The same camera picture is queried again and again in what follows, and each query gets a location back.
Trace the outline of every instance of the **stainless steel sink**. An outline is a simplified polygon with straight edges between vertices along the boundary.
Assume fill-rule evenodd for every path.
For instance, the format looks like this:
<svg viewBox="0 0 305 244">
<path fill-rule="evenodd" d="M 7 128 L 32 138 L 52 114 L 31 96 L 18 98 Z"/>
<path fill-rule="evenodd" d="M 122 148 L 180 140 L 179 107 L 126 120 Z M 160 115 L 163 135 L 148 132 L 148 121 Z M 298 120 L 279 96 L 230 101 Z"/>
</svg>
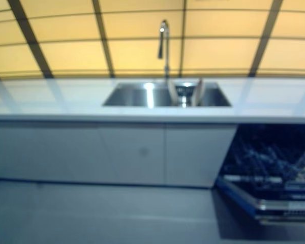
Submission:
<svg viewBox="0 0 305 244">
<path fill-rule="evenodd" d="M 189 107 L 195 83 L 176 84 L 179 101 L 177 106 Z M 105 101 L 104 106 L 173 106 L 167 85 L 160 83 L 121 83 Z M 216 83 L 205 83 L 198 106 L 231 106 Z"/>
</svg>

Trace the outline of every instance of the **cabinet door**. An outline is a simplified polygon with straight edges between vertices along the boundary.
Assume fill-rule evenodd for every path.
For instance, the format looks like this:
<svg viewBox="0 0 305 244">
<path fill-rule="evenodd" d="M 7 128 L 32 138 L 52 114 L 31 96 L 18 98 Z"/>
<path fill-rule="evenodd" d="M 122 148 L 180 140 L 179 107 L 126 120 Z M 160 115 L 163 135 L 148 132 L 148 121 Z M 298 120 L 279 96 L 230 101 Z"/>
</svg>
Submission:
<svg viewBox="0 0 305 244">
<path fill-rule="evenodd" d="M 163 183 L 163 128 L 0 123 L 0 178 Z"/>
<path fill-rule="evenodd" d="M 168 125 L 166 183 L 212 187 L 236 125 Z"/>
<path fill-rule="evenodd" d="M 163 125 L 102 125 L 100 132 L 120 182 L 164 183 Z"/>
<path fill-rule="evenodd" d="M 0 123 L 0 178 L 98 182 L 114 176 L 98 125 Z"/>
</svg>

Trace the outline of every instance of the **dish rack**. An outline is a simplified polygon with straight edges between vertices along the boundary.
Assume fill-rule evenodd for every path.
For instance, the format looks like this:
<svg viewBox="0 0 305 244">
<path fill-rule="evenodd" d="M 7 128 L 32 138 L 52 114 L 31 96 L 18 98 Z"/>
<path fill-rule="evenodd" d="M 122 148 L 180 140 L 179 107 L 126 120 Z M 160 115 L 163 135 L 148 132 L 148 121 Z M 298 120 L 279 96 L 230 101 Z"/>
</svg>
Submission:
<svg viewBox="0 0 305 244">
<path fill-rule="evenodd" d="M 217 186 L 261 221 L 305 221 L 305 127 L 239 130 Z"/>
</svg>

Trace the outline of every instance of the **double basin sink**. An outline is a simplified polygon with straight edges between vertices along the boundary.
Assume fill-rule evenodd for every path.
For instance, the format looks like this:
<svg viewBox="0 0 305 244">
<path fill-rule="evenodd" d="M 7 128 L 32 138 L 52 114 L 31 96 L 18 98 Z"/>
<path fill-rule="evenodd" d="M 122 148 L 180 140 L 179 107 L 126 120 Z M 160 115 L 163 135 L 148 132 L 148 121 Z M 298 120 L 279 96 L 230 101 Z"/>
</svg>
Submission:
<svg viewBox="0 0 305 244">
<path fill-rule="evenodd" d="M 196 83 L 183 82 L 175 85 L 178 103 L 172 103 L 166 84 L 120 83 L 105 101 L 104 106 L 139 107 L 190 107 Z M 198 106 L 231 106 L 216 83 L 205 83 Z"/>
</svg>

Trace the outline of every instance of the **kitchen island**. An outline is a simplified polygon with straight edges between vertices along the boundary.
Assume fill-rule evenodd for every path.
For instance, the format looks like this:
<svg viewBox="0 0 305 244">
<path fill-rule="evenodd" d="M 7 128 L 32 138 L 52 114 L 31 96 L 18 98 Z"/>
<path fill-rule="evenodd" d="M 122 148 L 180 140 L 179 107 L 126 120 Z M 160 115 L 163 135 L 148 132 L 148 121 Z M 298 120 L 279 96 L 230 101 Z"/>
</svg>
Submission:
<svg viewBox="0 0 305 244">
<path fill-rule="evenodd" d="M 0 81 L 0 178 L 208 188 L 238 125 L 305 124 L 305 79 L 204 79 L 230 107 L 103 106 L 121 82 L 163 80 Z"/>
</svg>

